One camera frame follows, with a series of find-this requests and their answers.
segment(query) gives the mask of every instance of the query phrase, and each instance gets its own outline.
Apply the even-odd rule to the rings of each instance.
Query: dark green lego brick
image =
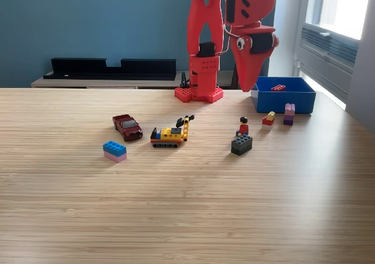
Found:
[[[243,135],[232,141],[232,148],[236,150],[243,150],[253,144],[253,138],[248,135]]]
[[[253,147],[251,145],[244,148],[243,150],[236,150],[235,148],[232,148],[231,152],[236,155],[243,155],[244,153],[247,153],[248,151],[250,151],[252,148]]]

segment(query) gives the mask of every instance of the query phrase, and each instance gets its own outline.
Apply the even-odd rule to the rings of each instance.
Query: toy truck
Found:
[[[114,116],[113,124],[115,129],[120,132],[124,141],[139,139],[143,137],[142,128],[129,114],[124,114],[122,116]]]

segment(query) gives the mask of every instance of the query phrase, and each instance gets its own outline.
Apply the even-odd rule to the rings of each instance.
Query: stacked lego bricks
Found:
[[[116,142],[109,141],[103,145],[104,156],[116,163],[127,159],[127,148]]]
[[[271,88],[271,91],[273,92],[285,92],[287,90],[287,87],[285,85],[278,85],[273,88]]]
[[[284,115],[284,125],[293,125],[295,115],[295,105],[286,104],[285,105],[285,115]]]
[[[275,113],[271,111],[267,116],[263,118],[262,129],[271,131],[272,128],[274,128],[274,122],[275,122]]]
[[[231,152],[237,155],[243,155],[250,151],[253,147],[253,138],[248,135],[243,135],[232,141]]]

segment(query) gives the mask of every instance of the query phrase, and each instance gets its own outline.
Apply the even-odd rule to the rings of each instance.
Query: red robot arm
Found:
[[[214,102],[223,97],[216,87],[223,53],[224,32],[231,38],[230,47],[236,60],[241,89],[249,92],[260,74],[263,61],[278,45],[274,28],[260,22],[273,9],[275,0],[226,0],[226,21],[223,23],[221,0],[192,0],[187,21],[190,88],[177,88],[175,96],[182,101]],[[199,36],[208,23],[212,41],[199,43]]]

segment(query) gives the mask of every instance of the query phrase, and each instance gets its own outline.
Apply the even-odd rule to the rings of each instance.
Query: yellow lego vehicle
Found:
[[[186,142],[189,135],[189,122],[195,118],[185,116],[177,120],[176,128],[165,128],[157,131],[155,128],[151,134],[151,144],[154,148],[177,148],[181,142]]]

